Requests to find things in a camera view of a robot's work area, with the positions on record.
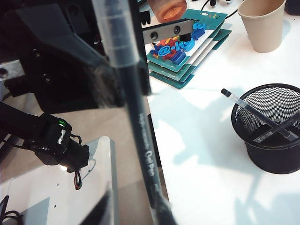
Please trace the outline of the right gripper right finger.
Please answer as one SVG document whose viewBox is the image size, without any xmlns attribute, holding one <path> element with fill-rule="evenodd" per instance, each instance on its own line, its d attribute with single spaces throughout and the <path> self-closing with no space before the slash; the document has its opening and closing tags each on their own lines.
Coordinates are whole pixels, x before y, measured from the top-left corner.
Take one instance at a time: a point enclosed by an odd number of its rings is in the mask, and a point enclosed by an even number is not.
<svg viewBox="0 0 300 225">
<path fill-rule="evenodd" d="M 157 225 L 176 225 L 171 205 L 158 191 L 154 195 L 154 212 Z"/>
</svg>

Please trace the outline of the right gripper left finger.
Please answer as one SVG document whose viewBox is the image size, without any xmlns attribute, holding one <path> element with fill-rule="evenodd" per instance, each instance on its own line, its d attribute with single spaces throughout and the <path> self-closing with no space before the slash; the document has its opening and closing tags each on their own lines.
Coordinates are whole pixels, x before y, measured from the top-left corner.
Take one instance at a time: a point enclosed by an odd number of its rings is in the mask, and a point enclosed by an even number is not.
<svg viewBox="0 0 300 225">
<path fill-rule="evenodd" d="M 118 225 L 118 212 L 113 188 L 106 186 L 105 193 L 94 207 L 93 225 Z"/>
</svg>

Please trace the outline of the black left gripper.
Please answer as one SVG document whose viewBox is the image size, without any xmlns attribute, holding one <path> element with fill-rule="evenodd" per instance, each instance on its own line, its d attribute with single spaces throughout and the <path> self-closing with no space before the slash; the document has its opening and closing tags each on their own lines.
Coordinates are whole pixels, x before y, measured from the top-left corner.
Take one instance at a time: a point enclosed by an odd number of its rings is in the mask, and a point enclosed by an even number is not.
<svg viewBox="0 0 300 225">
<path fill-rule="evenodd" d="M 90 0 L 3 0 L 1 60 L 18 59 L 24 74 L 5 81 L 13 97 L 33 93 L 45 113 L 123 107 L 151 93 L 142 49 L 149 11 L 129 2 L 132 40 L 140 60 L 135 71 L 109 65 Z"/>
</svg>

